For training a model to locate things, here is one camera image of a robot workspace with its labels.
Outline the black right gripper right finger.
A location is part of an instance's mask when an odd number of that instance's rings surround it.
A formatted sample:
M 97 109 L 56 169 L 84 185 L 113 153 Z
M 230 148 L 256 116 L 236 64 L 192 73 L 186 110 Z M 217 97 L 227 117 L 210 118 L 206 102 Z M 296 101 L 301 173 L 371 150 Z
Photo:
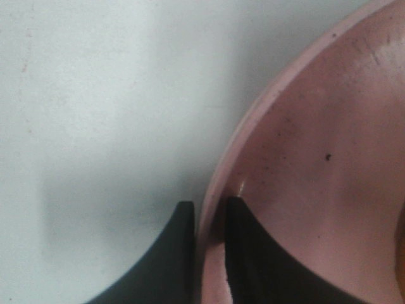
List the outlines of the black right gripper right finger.
M 225 268 L 234 303 L 360 303 L 292 257 L 238 197 L 226 203 Z

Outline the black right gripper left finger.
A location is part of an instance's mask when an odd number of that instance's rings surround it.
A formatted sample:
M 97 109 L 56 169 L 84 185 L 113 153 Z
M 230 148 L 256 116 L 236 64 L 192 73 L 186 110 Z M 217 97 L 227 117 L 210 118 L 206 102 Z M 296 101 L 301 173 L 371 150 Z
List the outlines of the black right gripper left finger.
M 191 303 L 194 204 L 181 201 L 142 258 L 89 303 Z

